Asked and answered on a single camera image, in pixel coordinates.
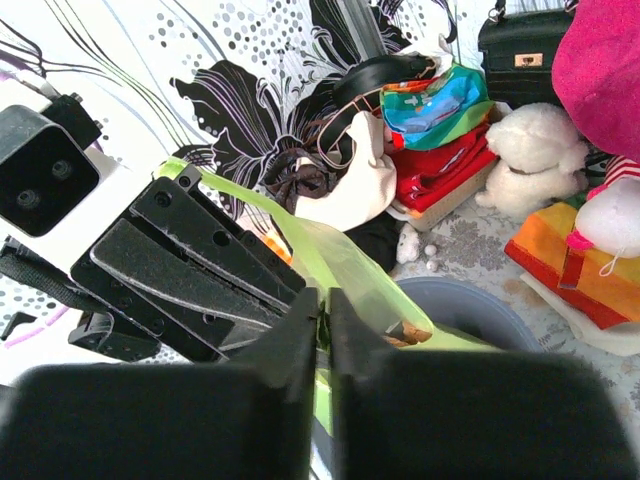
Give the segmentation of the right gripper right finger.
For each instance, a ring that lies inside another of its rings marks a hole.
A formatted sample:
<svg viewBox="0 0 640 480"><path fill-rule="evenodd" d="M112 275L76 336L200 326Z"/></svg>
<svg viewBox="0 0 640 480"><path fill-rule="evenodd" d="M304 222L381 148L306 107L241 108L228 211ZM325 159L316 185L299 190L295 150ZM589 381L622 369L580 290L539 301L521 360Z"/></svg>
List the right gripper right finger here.
<svg viewBox="0 0 640 480"><path fill-rule="evenodd" d="M331 291L337 479L635 479L586 364L557 354L398 349Z"/></svg>

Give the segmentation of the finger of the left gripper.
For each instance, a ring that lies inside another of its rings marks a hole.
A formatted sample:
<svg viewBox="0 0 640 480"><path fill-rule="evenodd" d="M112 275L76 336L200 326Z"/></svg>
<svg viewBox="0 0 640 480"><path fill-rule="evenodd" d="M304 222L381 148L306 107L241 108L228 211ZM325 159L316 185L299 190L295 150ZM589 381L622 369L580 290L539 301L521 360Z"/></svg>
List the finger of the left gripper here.
<svg viewBox="0 0 640 480"><path fill-rule="evenodd" d="M105 306L193 362L256 340L280 311L177 254L159 232L116 221L71 268Z"/></svg>
<svg viewBox="0 0 640 480"><path fill-rule="evenodd" d="M130 212L229 286L285 309L306 282L254 233L217 207L199 189L201 179L192 165L173 179L159 177L131 204Z"/></svg>

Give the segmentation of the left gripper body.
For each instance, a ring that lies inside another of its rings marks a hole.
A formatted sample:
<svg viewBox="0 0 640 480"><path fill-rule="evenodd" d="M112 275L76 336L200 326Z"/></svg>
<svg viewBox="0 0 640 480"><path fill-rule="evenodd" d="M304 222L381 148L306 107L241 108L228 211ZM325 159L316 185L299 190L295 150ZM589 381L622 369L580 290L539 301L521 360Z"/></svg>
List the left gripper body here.
<svg viewBox="0 0 640 480"><path fill-rule="evenodd" d="M1 218L31 237L51 231L99 184L85 149L100 127L76 95L43 111L1 111Z"/></svg>

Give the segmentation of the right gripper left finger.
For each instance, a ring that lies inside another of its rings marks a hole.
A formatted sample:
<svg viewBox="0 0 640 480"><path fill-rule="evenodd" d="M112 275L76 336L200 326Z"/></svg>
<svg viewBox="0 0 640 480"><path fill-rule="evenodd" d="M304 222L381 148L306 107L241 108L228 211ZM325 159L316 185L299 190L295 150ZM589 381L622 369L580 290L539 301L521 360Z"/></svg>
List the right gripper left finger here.
<svg viewBox="0 0 640 480"><path fill-rule="evenodd" d="M305 479L318 294L228 361L26 372L1 413L5 479Z"/></svg>

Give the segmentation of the green trash bag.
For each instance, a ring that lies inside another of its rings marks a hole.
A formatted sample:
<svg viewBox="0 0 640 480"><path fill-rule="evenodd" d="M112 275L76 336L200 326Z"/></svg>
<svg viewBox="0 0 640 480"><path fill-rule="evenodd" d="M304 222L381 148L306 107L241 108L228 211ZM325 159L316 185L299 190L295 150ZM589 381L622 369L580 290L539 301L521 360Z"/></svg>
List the green trash bag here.
<svg viewBox="0 0 640 480"><path fill-rule="evenodd" d="M173 179L188 165L191 164L170 159L158 169L157 177ZM318 294L313 421L331 421L332 451L329 325L332 290L342 291L359 318L383 340L386 329L398 322L409 322L432 333L428 341L418 345L398 348L391 344L398 349L496 352L494 348L477 340L467 340L460 334L437 328L382 268L341 232L320 223L297 218L274 201L218 175L201 170L199 172L202 175L199 189L205 186L216 189L257 206L272 216L284 239L292 247L294 268L306 279L308 288L314 289Z"/></svg>

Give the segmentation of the blue-grey trash bin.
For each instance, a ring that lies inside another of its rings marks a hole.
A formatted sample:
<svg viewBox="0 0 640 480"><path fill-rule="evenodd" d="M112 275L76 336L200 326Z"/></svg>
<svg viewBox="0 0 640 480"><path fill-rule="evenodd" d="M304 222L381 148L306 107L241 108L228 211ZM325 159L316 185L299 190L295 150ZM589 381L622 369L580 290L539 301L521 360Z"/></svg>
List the blue-grey trash bin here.
<svg viewBox="0 0 640 480"><path fill-rule="evenodd" d="M542 350L510 307L478 287L442 277L403 279L398 285L439 327L459 330L504 350Z"/></svg>

